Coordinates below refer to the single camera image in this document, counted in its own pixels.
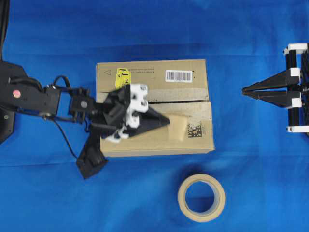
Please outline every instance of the packing tape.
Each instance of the packing tape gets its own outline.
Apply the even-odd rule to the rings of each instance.
[[[165,116],[170,120],[168,125],[169,140],[183,141],[186,136],[189,117],[177,114],[165,114]]]
[[[208,184],[213,193],[214,193],[214,201],[210,209],[203,213],[192,211],[185,200],[185,195],[189,187],[195,182],[204,182]],[[188,177],[183,181],[178,190],[178,204],[180,210],[193,221],[196,222],[208,222],[214,220],[218,217],[225,206],[225,192],[221,184],[212,176],[206,174],[196,174]]]

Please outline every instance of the yellow label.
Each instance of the yellow label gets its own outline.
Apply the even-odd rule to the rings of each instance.
[[[131,72],[128,69],[118,68],[116,76],[116,88],[131,84]]]

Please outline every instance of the barcode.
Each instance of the barcode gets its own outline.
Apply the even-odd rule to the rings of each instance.
[[[192,82],[192,71],[166,70],[165,81],[167,82]]]

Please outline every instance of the tape roll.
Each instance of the tape roll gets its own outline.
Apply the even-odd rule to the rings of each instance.
[[[214,201],[212,206],[210,209],[202,213],[191,210],[185,200],[185,196],[189,187],[198,181],[208,184],[214,194]],[[185,181],[183,181],[183,183],[180,185],[178,190],[178,204],[183,214],[191,220],[196,222],[208,222],[218,217],[224,209],[225,192],[221,184],[212,176],[206,174],[192,175],[185,179]]]

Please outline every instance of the cardboard box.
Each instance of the cardboard box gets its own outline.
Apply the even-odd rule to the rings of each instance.
[[[215,149],[204,59],[98,63],[98,102],[103,102],[108,92],[115,89],[118,68],[131,71],[133,84],[148,86],[149,106],[170,118],[171,125],[119,144],[101,140],[105,156],[192,154]],[[188,71],[192,72],[186,79],[183,73]],[[181,75],[179,82],[174,82],[176,73]]]

